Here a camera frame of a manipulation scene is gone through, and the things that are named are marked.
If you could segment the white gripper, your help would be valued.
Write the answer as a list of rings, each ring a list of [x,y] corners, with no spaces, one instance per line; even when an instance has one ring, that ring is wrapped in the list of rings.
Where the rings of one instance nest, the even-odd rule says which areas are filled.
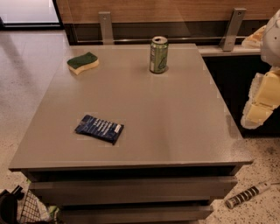
[[[266,74],[255,75],[242,111],[241,126],[254,130],[262,126],[280,106],[280,10],[266,26],[247,36],[241,45],[254,49],[261,47],[262,61],[272,66]]]

